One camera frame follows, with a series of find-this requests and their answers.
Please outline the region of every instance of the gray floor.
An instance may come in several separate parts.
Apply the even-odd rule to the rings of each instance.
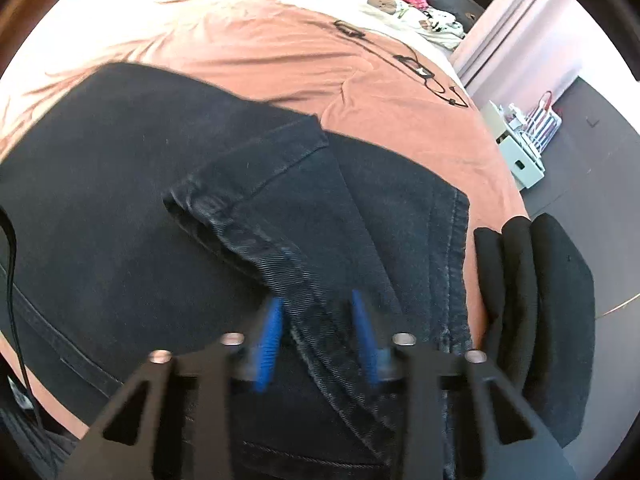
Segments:
[[[530,215],[555,216],[594,275],[602,316],[640,292],[640,136],[579,80],[561,97],[561,130],[543,153],[546,174],[523,193]],[[607,463],[640,410],[640,299],[596,320],[590,398],[566,455],[582,480]]]

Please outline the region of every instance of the black folded clothing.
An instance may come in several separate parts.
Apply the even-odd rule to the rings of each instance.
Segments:
[[[78,440],[46,412],[41,413],[44,435],[37,426],[31,403],[26,400],[24,387],[0,356],[0,472],[7,465],[3,460],[13,462],[16,468],[13,476],[3,478],[53,480],[76,448]],[[12,447],[13,455],[4,457]],[[50,457],[55,460],[55,468]]]
[[[364,390],[336,298],[372,290],[390,326],[405,316],[434,348],[470,345],[464,194],[316,118],[175,73],[112,64],[72,89],[2,164],[0,202],[27,364],[88,424],[148,352],[203,348],[270,290],[290,331],[267,392],[233,391],[238,467],[380,478],[402,399]]]
[[[474,232],[483,347],[537,411],[561,446],[582,429],[595,339],[593,277],[550,215],[509,220],[499,235]]]

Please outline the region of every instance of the denim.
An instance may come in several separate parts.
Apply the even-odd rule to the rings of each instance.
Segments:
[[[50,110],[2,170],[27,300],[16,307],[46,321],[23,342],[28,364],[60,348],[58,367],[109,394],[149,351],[198,350],[238,330],[268,292],[285,298],[273,383],[232,393],[242,467],[292,479],[301,468],[307,479],[388,474],[403,392],[364,380],[352,288],[376,298],[390,334],[470,346],[466,196],[315,117],[111,64]],[[74,412],[72,388],[84,386],[44,368],[34,371]],[[82,420],[100,408],[84,406]]]

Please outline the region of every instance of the black wire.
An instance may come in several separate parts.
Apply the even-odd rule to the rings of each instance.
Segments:
[[[6,241],[8,243],[8,257],[7,257],[7,266],[6,266],[6,309],[7,314],[9,316],[9,325],[11,326],[11,334],[14,338],[15,342],[15,353],[18,356],[18,363],[20,365],[20,373],[22,374],[22,381],[24,382],[24,386],[27,388],[27,396],[31,401],[31,405],[33,406],[33,413],[36,416],[36,423],[38,425],[38,429],[40,430],[41,437],[43,442],[46,444],[49,449],[49,463],[51,469],[53,471],[54,478],[57,476],[57,467],[56,460],[53,456],[53,448],[51,447],[51,442],[47,433],[44,430],[44,425],[42,423],[42,418],[40,416],[40,408],[36,399],[33,395],[33,390],[31,389],[31,383],[29,382],[29,376],[27,375],[27,368],[24,364],[24,355],[22,354],[22,347],[20,346],[20,340],[18,339],[18,329],[15,323],[14,316],[14,274],[15,274],[15,258],[17,254],[17,243],[15,238],[15,229],[14,225],[11,223],[9,219],[9,215],[6,213],[4,208],[0,206],[0,227],[2,231],[4,231],[4,235],[6,236]]]
[[[404,45],[411,53],[413,56],[413,61],[415,61],[416,64],[422,66],[422,63],[420,63],[420,61],[418,60],[418,53],[414,50],[413,47],[407,45],[404,41],[402,40],[398,40],[398,38],[394,38],[393,36],[390,36],[388,34],[385,34],[384,32],[379,32],[377,30],[373,30],[372,28],[366,28],[366,27],[354,27],[353,25],[351,25],[350,23],[344,22],[343,20],[336,20],[334,21],[334,26],[340,30],[345,36],[346,38],[351,41],[351,43],[355,43],[359,46],[361,46],[362,48],[364,48],[367,52],[374,54],[375,56],[378,56],[380,59],[382,59],[383,61],[385,61],[386,63],[396,67],[398,70],[400,70],[402,72],[402,69],[396,64],[396,63],[392,63],[390,62],[388,59],[385,59],[384,57],[380,56],[379,53],[371,50],[370,48],[367,48],[366,46],[362,45],[361,43],[358,43],[357,41],[355,41],[355,39],[358,40],[362,40],[365,41],[369,44],[372,44],[373,46],[376,46],[378,48],[381,48],[382,50],[384,50],[387,54],[391,54],[393,55],[393,53],[388,52],[386,49],[384,49],[383,47],[379,46],[378,44],[376,44],[375,42],[368,40],[364,33],[362,32],[363,30],[368,30],[369,32],[373,32],[375,34],[380,34],[382,36],[385,36],[386,38],[389,38],[390,40],[394,40],[397,41],[398,43],[401,43],[402,45]],[[436,90],[431,88],[428,85],[428,82],[432,80],[434,83],[436,83],[438,86],[440,86],[440,90]],[[439,82],[435,77],[431,77],[428,79],[424,79],[424,87],[431,92],[433,95],[435,95],[437,98],[442,99],[443,101],[447,102],[448,104],[450,104],[451,106],[455,106],[455,107],[459,107],[459,108],[469,108],[468,103],[465,102],[464,98],[458,93],[458,91],[456,90],[455,86],[450,86],[449,90],[451,90],[456,97],[460,100],[460,102],[456,101],[453,97],[452,98],[447,98],[444,96],[444,94],[447,92],[447,89],[444,87],[444,85]]]

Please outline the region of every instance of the bed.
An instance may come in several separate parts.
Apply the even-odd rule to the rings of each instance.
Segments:
[[[292,20],[307,28],[289,33]],[[436,46],[367,0],[60,0],[0,79],[0,159],[66,92],[110,61],[168,69],[243,98],[316,114],[323,128],[398,152],[468,196],[464,278],[477,346],[486,315],[472,233],[480,226],[500,230],[507,219],[526,216],[513,178],[463,90],[470,104],[464,110],[417,99],[394,81],[380,80],[357,54],[307,41],[313,27],[334,20],[377,34],[400,54],[415,50],[446,86],[462,88]],[[4,338],[0,351],[17,370]],[[34,392],[67,429],[84,434],[86,426],[37,380]]]

